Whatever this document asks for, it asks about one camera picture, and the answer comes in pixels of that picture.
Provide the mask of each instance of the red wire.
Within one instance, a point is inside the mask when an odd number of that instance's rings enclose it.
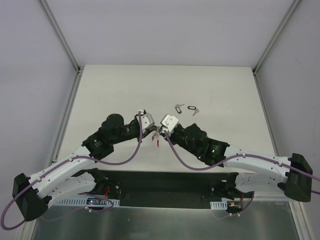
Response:
[[[110,189],[109,186],[106,186],[106,188],[105,188],[106,191],[105,191],[105,194],[103,195],[104,198],[106,198],[108,196],[109,189]]]

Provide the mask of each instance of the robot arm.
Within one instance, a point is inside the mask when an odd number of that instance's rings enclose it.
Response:
[[[197,157],[206,165],[212,166],[222,160],[234,157],[220,167],[239,168],[254,173],[239,173],[233,186],[242,193],[282,192],[288,198],[300,202],[310,202],[312,179],[296,171],[282,167],[286,164],[295,167],[305,173],[313,173],[305,158],[294,153],[292,157],[267,156],[255,153],[218,141],[207,136],[195,123],[183,128],[179,120],[171,115],[166,115],[161,121],[161,132],[167,132],[173,145],[181,148]],[[280,164],[265,161],[263,158],[272,159]]]
[[[157,129],[157,127],[150,113],[142,110],[140,112],[142,138],[144,138]],[[27,177],[23,173],[15,177],[13,197],[33,181],[39,181],[16,200],[16,204],[24,219],[32,221],[40,217],[55,202],[69,196],[90,191],[101,192],[101,189],[105,189],[108,183],[97,168],[91,169],[78,177],[71,176],[94,164],[95,161],[92,158],[101,160],[111,154],[114,151],[114,144],[139,138],[139,135],[140,125],[138,115],[129,124],[124,124],[124,118],[121,115],[111,114],[102,123],[97,132],[83,141],[82,145],[73,151],[72,154],[61,160],[62,162],[69,160],[63,166],[52,171],[55,167],[55,165],[52,165],[30,175],[30,177]],[[81,157],[73,160],[77,156],[84,156],[86,158]],[[40,176],[45,173],[48,174],[41,179]]]

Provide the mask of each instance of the metal frame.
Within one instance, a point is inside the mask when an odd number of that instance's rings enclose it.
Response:
[[[76,74],[75,79],[73,81],[71,92],[69,94],[67,104],[66,104],[64,111],[63,111],[63,117],[62,117],[62,120],[59,124],[58,133],[57,133],[52,151],[50,153],[49,163],[47,164],[47,166],[51,166],[51,164],[56,162],[58,159],[61,145],[64,140],[65,132],[67,129],[68,121],[70,118],[71,110],[74,106],[74,102],[76,99],[76,95],[77,95],[77,91],[78,91],[79,84],[81,81],[82,73],[83,73],[83,68],[80,68],[79,72]]]
[[[56,35],[58,41],[60,42],[61,44],[61,47],[63,48],[66,56],[68,57],[68,59],[70,60],[72,66],[74,67],[74,70],[78,73],[79,70],[80,70],[80,67],[75,59],[75,56],[74,54],[72,53],[58,23],[57,23],[57,20],[54,16],[54,14],[52,13],[48,3],[46,0],[37,0],[40,7],[42,8],[45,16],[47,17],[48,19],[48,22],[50,23],[51,27],[52,27],[52,30],[54,31],[54,34]]]
[[[269,134],[270,134],[270,138],[271,138],[274,154],[276,156],[279,156],[279,152],[278,152],[278,148],[277,148],[277,145],[276,145],[275,137],[274,137],[271,125],[270,125],[268,110],[266,108],[266,103],[264,101],[263,93],[261,92],[261,89],[260,89],[260,86],[259,86],[259,81],[257,79],[257,73],[256,72],[253,72],[253,77],[254,77],[254,81],[255,81],[255,84],[256,84],[256,90],[258,92],[258,95],[259,95],[259,98],[260,98],[260,101],[261,101],[261,106],[262,106],[262,109],[263,109],[265,122],[266,122],[266,125],[267,125],[268,130],[269,130]],[[296,226],[296,230],[298,232],[300,240],[315,240],[315,236],[314,236],[312,228],[311,228],[311,226],[309,224],[306,212],[304,211],[303,204],[301,202],[298,202],[298,201],[291,201],[290,202],[290,207],[291,207],[292,216],[293,216],[294,223],[295,223],[295,226]]]
[[[287,25],[287,23],[289,22],[289,20],[291,19],[291,17],[293,16],[294,12],[296,11],[297,7],[299,6],[299,4],[302,2],[302,0],[293,0],[293,2],[291,3],[289,9],[287,10],[287,12],[285,13],[283,19],[281,20],[279,26],[277,27],[277,29],[275,30],[274,34],[272,35],[269,43],[267,44],[266,48],[263,51],[263,54],[261,56],[261,58],[259,59],[256,67],[253,69],[253,72],[256,74],[259,69],[261,68],[262,64],[264,63],[266,57],[268,56],[268,54],[270,53],[270,51],[273,49],[273,46],[275,45],[275,43],[277,42],[278,38],[280,37],[281,33],[283,32],[285,26]]]

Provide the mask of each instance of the key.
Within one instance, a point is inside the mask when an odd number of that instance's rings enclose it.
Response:
[[[175,105],[175,108],[180,108],[180,107],[182,107],[184,104],[177,104],[177,105]]]
[[[198,108],[196,108],[196,109],[194,110],[194,114],[193,114],[192,116],[196,115],[198,112],[200,112],[200,110],[199,110]]]

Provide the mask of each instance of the white table surface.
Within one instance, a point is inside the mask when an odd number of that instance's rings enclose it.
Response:
[[[182,114],[177,114],[176,104]],[[200,110],[195,116],[187,106]],[[256,84],[249,67],[167,66],[167,65],[86,65],[72,108],[59,159],[69,155],[93,134],[113,113],[128,124],[138,109],[152,114],[157,125],[165,114],[179,118],[187,127],[196,123],[208,137],[242,149],[274,155]],[[114,146],[104,161],[122,162],[136,149],[133,139]],[[193,167],[206,167],[184,149],[175,147]],[[179,163],[168,143],[160,147],[143,140],[137,156],[122,166],[92,164],[102,170],[192,172]],[[216,167],[206,172],[234,172]]]

